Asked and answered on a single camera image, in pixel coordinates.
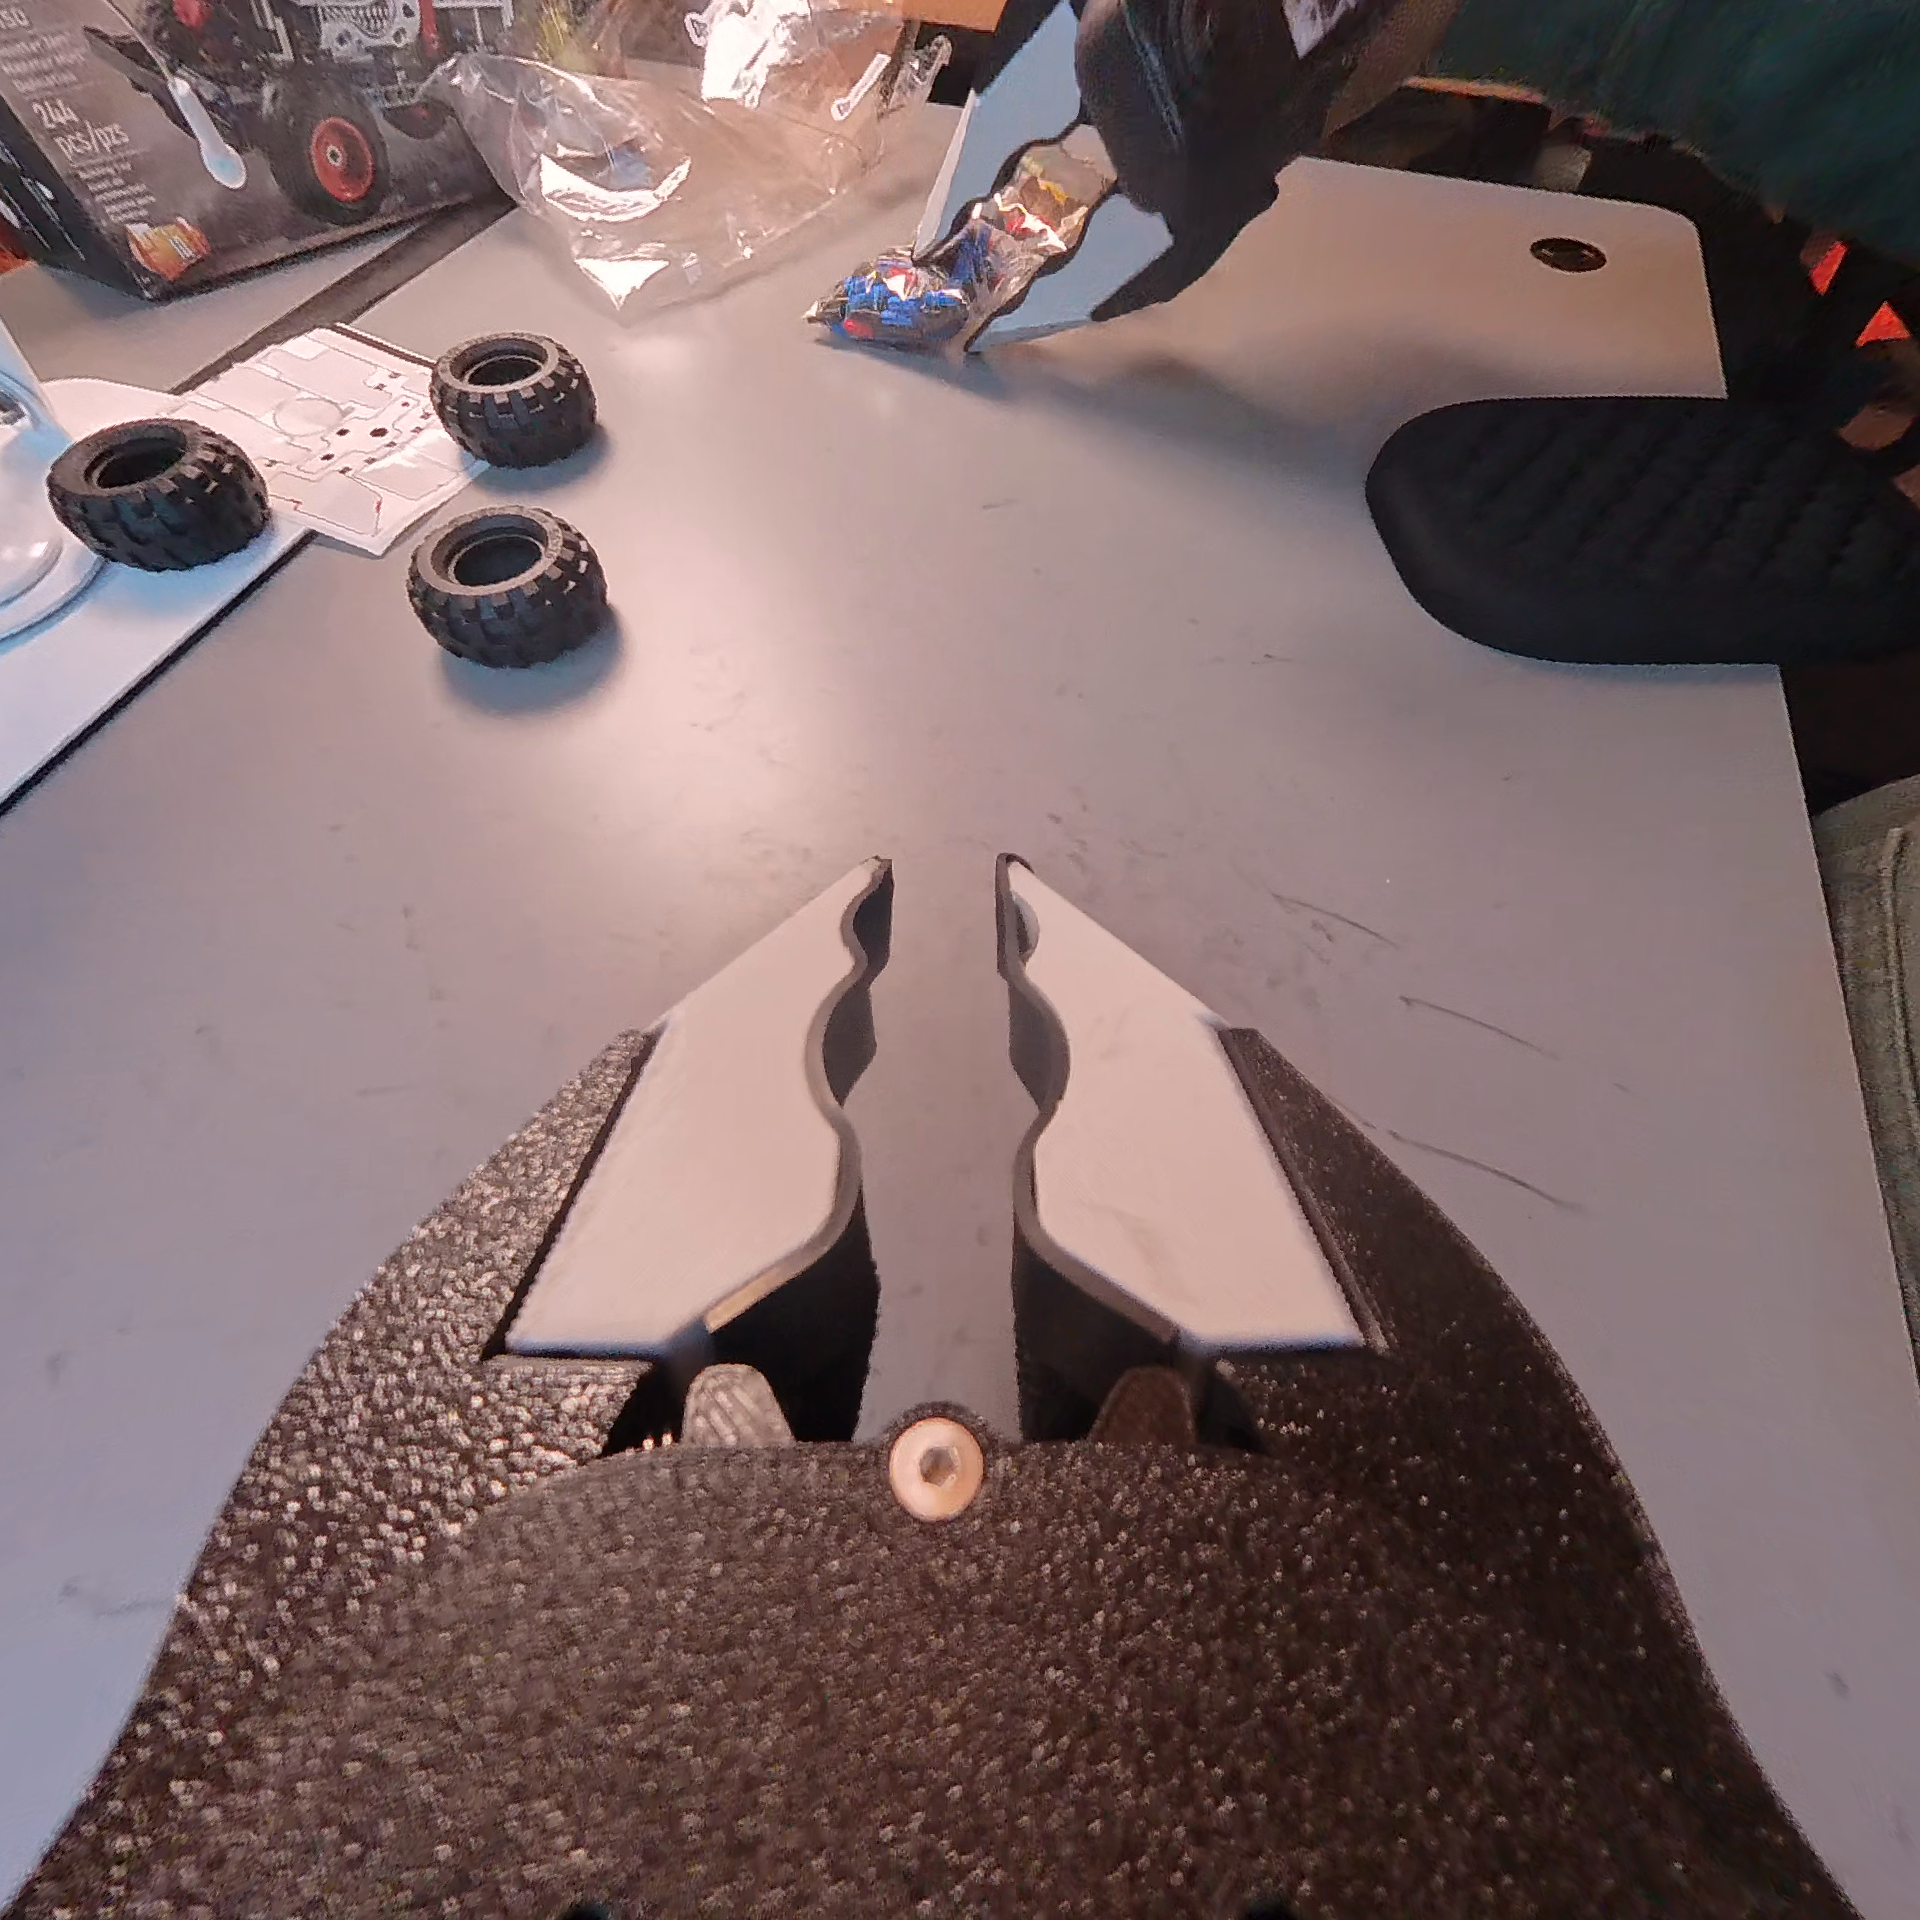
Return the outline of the black toy tire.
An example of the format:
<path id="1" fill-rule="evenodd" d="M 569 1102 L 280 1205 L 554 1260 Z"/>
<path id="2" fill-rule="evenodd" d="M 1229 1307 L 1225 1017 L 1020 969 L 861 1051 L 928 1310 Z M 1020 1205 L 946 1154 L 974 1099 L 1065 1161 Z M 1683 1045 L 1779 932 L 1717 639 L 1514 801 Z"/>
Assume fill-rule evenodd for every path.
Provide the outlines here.
<path id="1" fill-rule="evenodd" d="M 587 368 L 534 332 L 473 336 L 428 374 L 446 431 L 492 467 L 549 467 L 588 445 L 597 403 Z"/>
<path id="2" fill-rule="evenodd" d="M 560 661 L 607 619 L 597 552 L 544 507 L 489 507 L 446 521 L 411 556 L 406 592 L 446 653 L 489 668 Z"/>
<path id="3" fill-rule="evenodd" d="M 271 518 L 245 448 L 189 419 L 119 420 L 71 444 L 45 491 L 91 555 L 144 573 L 222 563 Z"/>

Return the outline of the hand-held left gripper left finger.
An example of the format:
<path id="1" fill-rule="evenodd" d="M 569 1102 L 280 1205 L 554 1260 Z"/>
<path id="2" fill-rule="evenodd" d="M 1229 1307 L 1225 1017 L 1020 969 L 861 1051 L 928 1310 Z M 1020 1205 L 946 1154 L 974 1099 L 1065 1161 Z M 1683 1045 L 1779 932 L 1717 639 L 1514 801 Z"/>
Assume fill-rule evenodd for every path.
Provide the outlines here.
<path id="1" fill-rule="evenodd" d="M 497 1349 L 641 1357 L 671 1418 L 711 1363 L 788 1421 L 861 1414 L 880 1284 L 845 1102 L 890 907 L 890 864 L 856 864 L 643 1036 Z"/>

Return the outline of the white stand base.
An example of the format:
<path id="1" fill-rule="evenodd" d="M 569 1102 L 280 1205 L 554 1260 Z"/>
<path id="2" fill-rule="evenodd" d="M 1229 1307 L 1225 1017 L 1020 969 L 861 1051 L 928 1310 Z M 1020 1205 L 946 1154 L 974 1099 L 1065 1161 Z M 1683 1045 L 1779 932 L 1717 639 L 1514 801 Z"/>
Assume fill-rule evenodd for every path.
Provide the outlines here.
<path id="1" fill-rule="evenodd" d="M 100 378 L 44 382 L 2 335 L 2 801 L 29 788 L 307 537 L 275 514 L 245 552 L 144 573 L 85 548 L 45 472 L 91 429 L 174 419 L 180 397 Z"/>

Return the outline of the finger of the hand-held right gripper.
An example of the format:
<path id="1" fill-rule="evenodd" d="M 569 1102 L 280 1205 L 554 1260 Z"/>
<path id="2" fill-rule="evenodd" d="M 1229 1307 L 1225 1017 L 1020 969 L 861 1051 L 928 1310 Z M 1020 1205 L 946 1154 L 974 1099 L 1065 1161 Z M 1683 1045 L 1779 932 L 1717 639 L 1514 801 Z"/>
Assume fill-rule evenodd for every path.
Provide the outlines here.
<path id="1" fill-rule="evenodd" d="M 1214 180 L 1194 190 L 1185 217 L 1172 222 L 1168 251 L 1151 258 L 1127 285 L 1092 310 L 1094 324 L 1172 302 L 1209 274 L 1240 229 L 1277 202 L 1274 180 Z"/>

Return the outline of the toy truck box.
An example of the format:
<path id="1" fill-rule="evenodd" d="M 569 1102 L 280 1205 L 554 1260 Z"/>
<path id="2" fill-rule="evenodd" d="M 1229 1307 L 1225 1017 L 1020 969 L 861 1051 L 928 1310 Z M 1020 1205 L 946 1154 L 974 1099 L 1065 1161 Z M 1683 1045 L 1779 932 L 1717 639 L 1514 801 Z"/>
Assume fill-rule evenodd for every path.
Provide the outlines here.
<path id="1" fill-rule="evenodd" d="M 493 190 L 428 92 L 523 2 L 6 2 L 2 225 L 144 302 Z"/>

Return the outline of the small bag of toy pins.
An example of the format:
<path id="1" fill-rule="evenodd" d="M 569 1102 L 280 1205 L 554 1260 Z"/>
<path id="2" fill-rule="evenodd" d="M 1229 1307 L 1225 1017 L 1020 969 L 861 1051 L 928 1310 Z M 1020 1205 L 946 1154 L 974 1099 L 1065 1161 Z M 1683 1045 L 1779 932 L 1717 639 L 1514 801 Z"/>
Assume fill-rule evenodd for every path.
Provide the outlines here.
<path id="1" fill-rule="evenodd" d="M 880 253 L 812 302 L 803 321 L 861 344 L 963 351 L 1072 258 L 1113 188 L 1102 150 L 1028 145 L 943 243 L 925 253 Z"/>

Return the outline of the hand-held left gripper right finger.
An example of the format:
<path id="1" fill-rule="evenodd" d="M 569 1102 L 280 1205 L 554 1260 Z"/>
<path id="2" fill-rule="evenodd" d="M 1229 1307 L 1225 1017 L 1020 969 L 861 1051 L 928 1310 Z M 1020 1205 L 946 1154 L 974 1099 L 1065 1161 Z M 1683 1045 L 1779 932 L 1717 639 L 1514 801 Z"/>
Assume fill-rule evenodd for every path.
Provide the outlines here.
<path id="1" fill-rule="evenodd" d="M 1217 1363 L 1362 1349 L 1371 1319 L 1262 1124 L 1218 1014 L 997 864 L 1009 1060 L 1020 1418 L 1092 1421 L 1134 1366 L 1191 1394 Z"/>

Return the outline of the person's torso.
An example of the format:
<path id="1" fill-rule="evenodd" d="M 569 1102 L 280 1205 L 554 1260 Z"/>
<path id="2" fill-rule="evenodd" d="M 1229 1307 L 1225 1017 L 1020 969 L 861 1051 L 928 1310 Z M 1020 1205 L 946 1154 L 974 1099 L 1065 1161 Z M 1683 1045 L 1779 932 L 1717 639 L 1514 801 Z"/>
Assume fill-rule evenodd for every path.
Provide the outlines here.
<path id="1" fill-rule="evenodd" d="M 1889 1246 L 1916 1329 L 1916 780 L 1835 803 L 1810 833 Z"/>

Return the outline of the person's right forearm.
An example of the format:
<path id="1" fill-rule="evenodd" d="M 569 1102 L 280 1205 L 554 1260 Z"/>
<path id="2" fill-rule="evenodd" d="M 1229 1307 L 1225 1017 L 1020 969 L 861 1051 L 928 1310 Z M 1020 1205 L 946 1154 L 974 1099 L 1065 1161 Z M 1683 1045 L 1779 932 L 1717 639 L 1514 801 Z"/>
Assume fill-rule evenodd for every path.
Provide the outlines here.
<path id="1" fill-rule="evenodd" d="M 1914 2 L 1396 2 L 1327 124 L 1414 74 L 1658 133 L 1772 211 L 1916 260 Z"/>

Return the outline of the white sticker sheet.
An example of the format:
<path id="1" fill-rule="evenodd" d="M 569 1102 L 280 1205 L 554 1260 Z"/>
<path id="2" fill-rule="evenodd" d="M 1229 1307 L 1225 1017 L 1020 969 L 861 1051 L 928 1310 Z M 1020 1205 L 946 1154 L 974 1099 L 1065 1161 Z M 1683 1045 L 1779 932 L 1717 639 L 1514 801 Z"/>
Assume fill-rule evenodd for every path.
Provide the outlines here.
<path id="1" fill-rule="evenodd" d="M 237 444 L 275 517 L 360 555 L 387 555 L 483 472 L 428 399 L 431 363 L 326 327 L 260 349 L 174 399 Z"/>

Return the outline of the large clear plastic bag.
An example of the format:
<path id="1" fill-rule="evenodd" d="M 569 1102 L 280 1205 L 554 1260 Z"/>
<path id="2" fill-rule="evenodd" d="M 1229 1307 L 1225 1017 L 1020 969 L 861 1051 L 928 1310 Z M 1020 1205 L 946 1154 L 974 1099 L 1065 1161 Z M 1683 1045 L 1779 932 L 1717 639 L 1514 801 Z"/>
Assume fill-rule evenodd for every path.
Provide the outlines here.
<path id="1" fill-rule="evenodd" d="M 641 317 L 861 184 L 951 54 L 932 2 L 515 2 L 425 89 L 546 251 Z"/>

